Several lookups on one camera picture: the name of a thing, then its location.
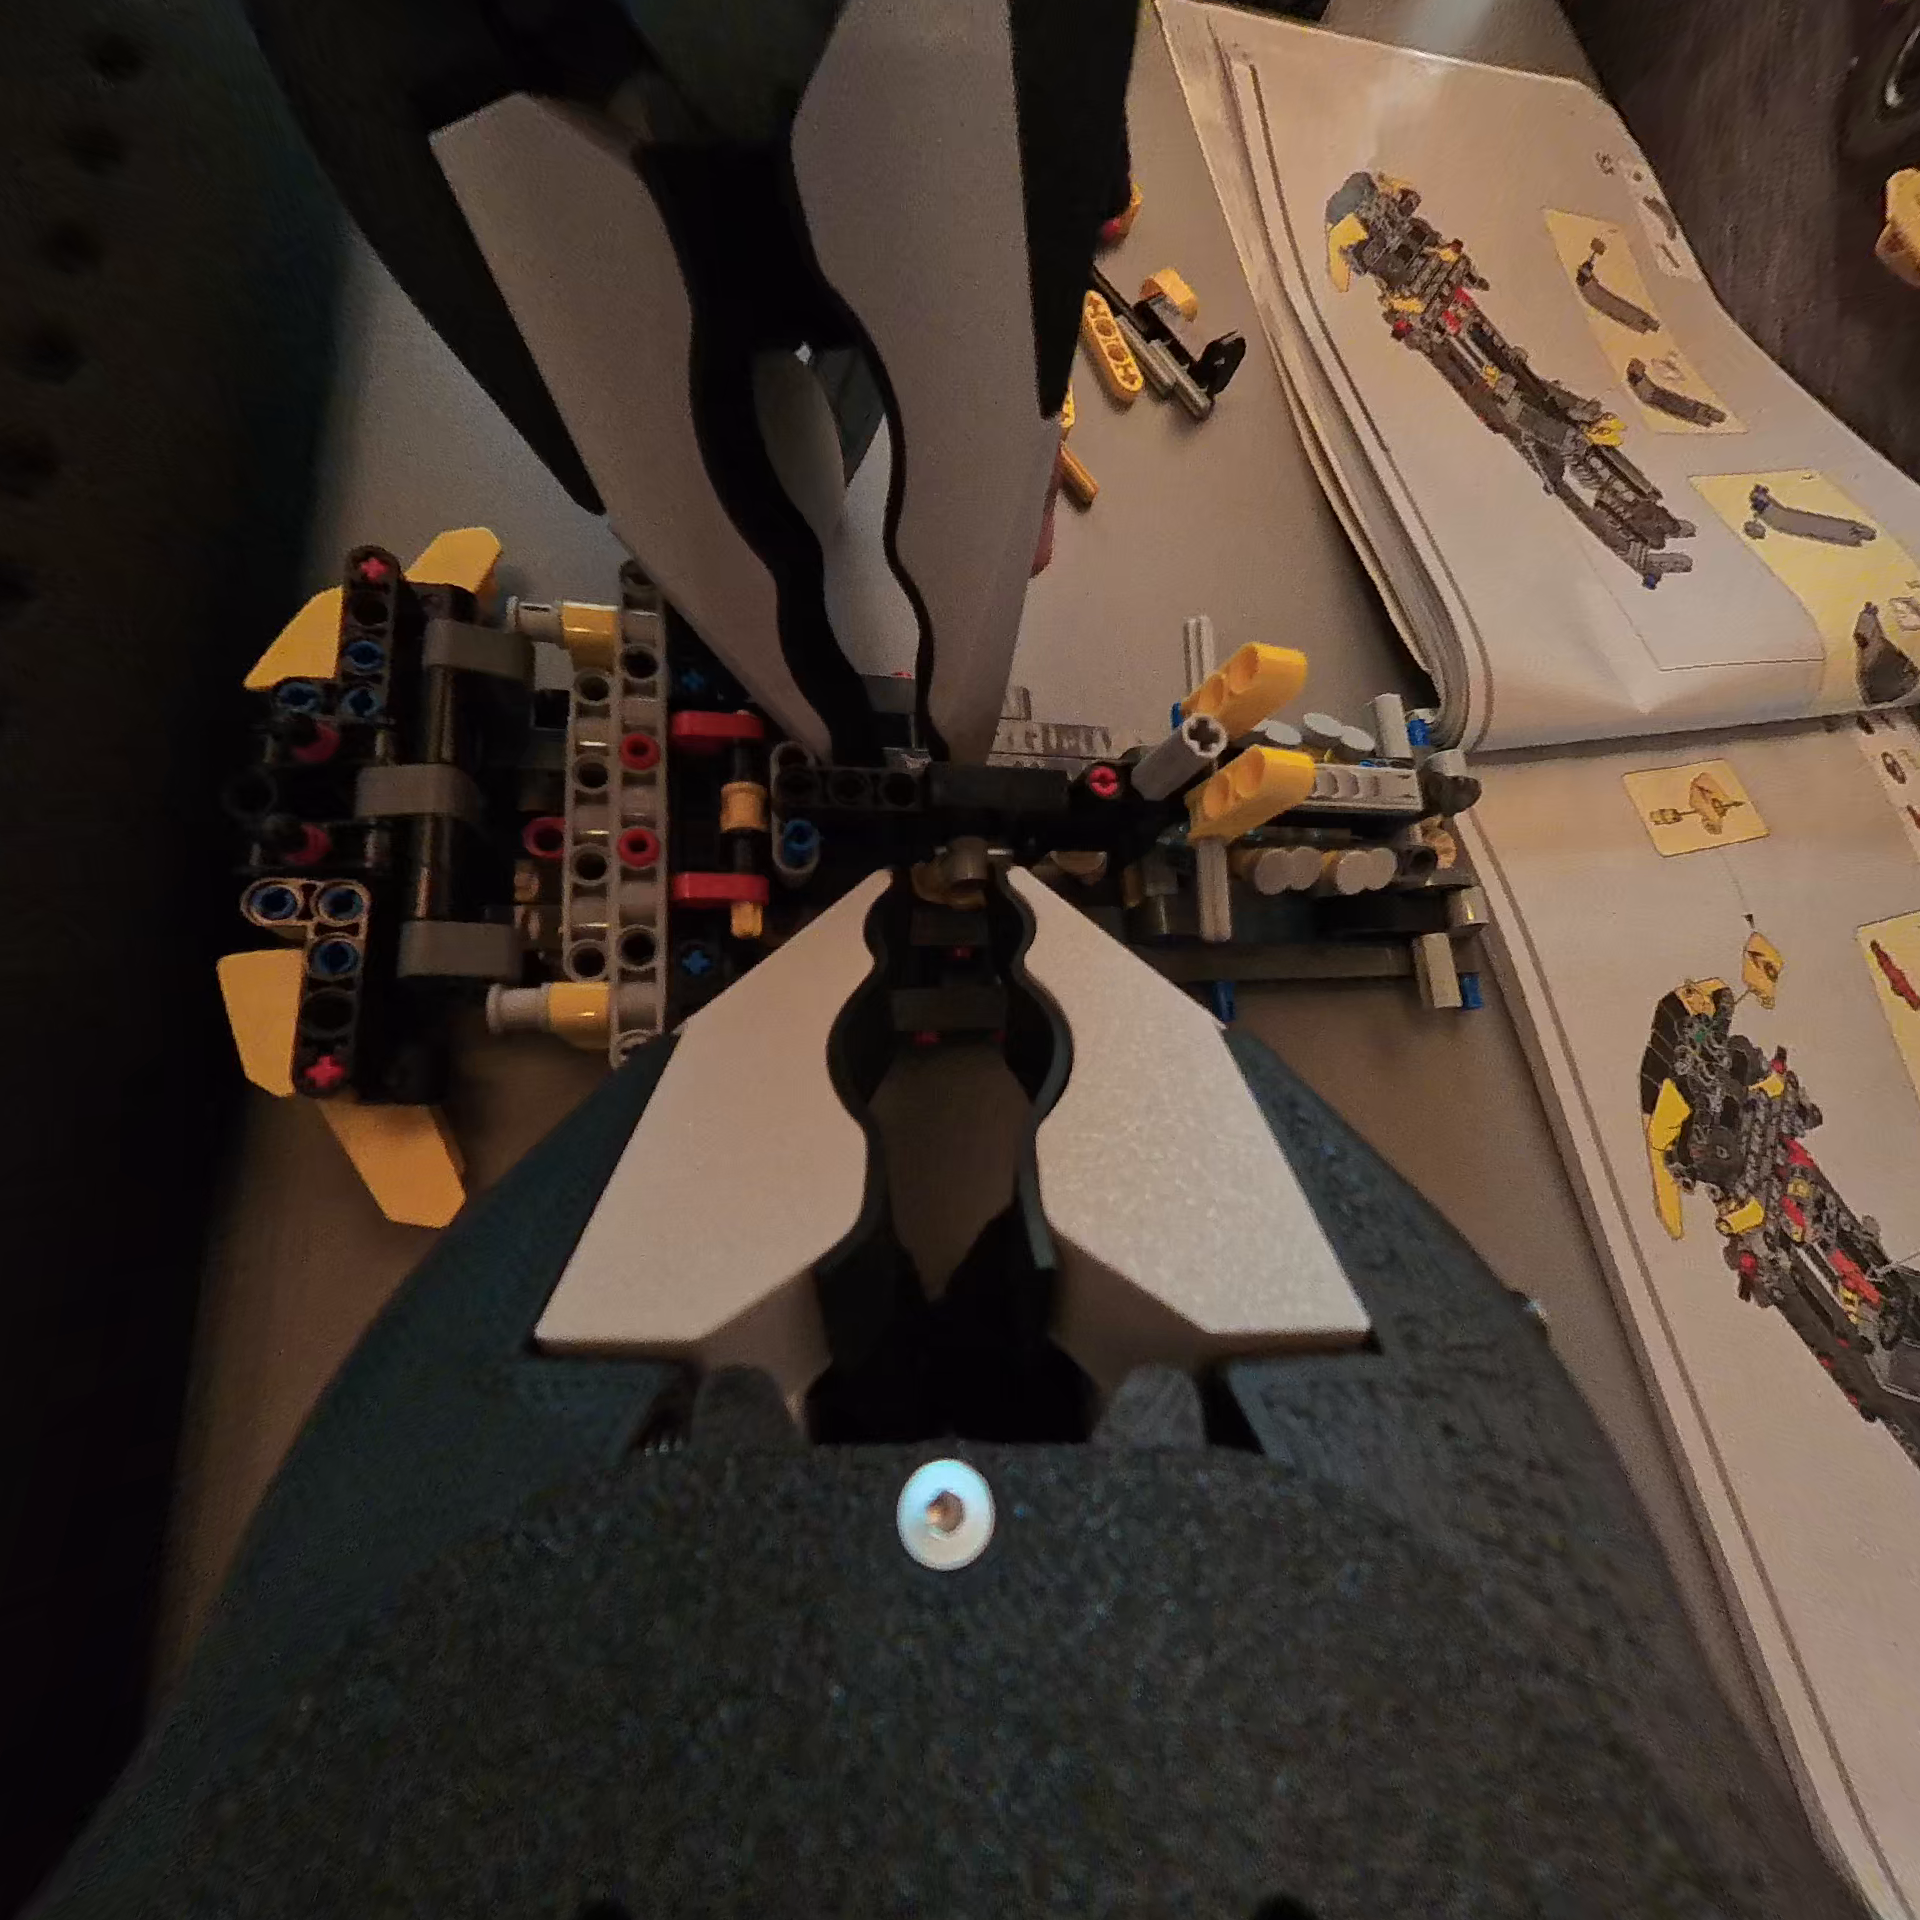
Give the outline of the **open lego instruction booklet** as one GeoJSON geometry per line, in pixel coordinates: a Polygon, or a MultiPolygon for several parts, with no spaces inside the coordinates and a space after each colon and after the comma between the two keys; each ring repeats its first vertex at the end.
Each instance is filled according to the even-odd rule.
{"type": "Polygon", "coordinates": [[[1916,1915],[1916,485],[1595,90],[1163,32],[1779,1744],[1916,1915]]]}

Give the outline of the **black yellow lego vehicle model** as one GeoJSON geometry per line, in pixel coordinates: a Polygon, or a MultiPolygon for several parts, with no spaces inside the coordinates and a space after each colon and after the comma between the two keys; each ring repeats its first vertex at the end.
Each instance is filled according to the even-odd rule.
{"type": "Polygon", "coordinates": [[[242,1072],[316,1109],[396,1224],[468,1197],[457,1003],[617,1066],[883,863],[910,875],[892,1026],[919,1047],[1006,1031],[981,899],[1011,858],[1221,1022],[1280,979],[1481,1006],[1479,780],[1393,695],[1357,727],[1268,707],[1311,794],[1187,851],[1187,794],[1244,742],[1181,702],[1140,745],[1034,720],[1011,686],[991,757],[954,771],[927,767],[900,671],[868,682],[883,765],[846,767],[752,705],[635,563],[612,603],[535,603],[495,593],[495,561],[491,530],[410,563],[350,549],[250,666],[225,789],[253,936],[216,967],[242,1072]]]}

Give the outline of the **black grey lego assembly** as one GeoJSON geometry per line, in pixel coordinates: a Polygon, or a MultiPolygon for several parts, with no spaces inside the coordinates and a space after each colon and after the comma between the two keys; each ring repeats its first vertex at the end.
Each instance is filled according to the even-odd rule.
{"type": "Polygon", "coordinates": [[[1236,328],[1205,335],[1202,300],[1177,267],[1156,267],[1126,304],[1134,322],[1168,376],[1168,390],[1191,422],[1207,422],[1248,360],[1236,328]]]}

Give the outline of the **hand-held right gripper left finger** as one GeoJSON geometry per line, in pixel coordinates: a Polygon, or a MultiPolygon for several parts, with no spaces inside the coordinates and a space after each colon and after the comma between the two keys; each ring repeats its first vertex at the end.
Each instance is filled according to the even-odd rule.
{"type": "Polygon", "coordinates": [[[824,1307],[818,1267],[878,1224],[871,1093],[892,1009],[878,868],[759,961],[665,1052],[660,1078],[535,1323],[565,1359],[759,1367],[791,1400],[868,1310],[824,1307]]]}

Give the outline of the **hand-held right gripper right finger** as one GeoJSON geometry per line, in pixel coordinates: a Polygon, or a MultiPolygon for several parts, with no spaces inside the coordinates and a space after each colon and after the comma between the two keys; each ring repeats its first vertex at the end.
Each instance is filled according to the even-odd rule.
{"type": "Polygon", "coordinates": [[[1026,868],[1021,977],[1067,1040],[1038,1115],[1054,1341],[1100,1394],[1141,1367],[1362,1348],[1371,1316],[1225,1026],[1026,868]]]}

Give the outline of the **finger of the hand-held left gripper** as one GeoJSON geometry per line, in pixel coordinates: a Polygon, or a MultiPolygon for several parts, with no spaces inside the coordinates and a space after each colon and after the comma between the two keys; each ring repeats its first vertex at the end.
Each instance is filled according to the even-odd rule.
{"type": "Polygon", "coordinates": [[[871,553],[919,616],[903,422],[814,229],[800,126],[644,138],[514,90],[431,148],[625,554],[791,739],[878,767],[828,584],[871,553]]]}
{"type": "Polygon", "coordinates": [[[1061,451],[1038,397],[1006,3],[846,3],[791,131],[814,256],[887,413],[882,554],[931,745],[997,745],[1061,451]]]}

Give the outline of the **black perforated pad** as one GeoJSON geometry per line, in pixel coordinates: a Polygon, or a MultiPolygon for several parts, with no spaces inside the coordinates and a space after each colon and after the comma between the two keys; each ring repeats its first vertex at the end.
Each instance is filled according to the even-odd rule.
{"type": "Polygon", "coordinates": [[[297,599],[338,217],[237,3],[3,3],[3,1827],[152,1667],[237,1072],[237,680],[297,599]]]}

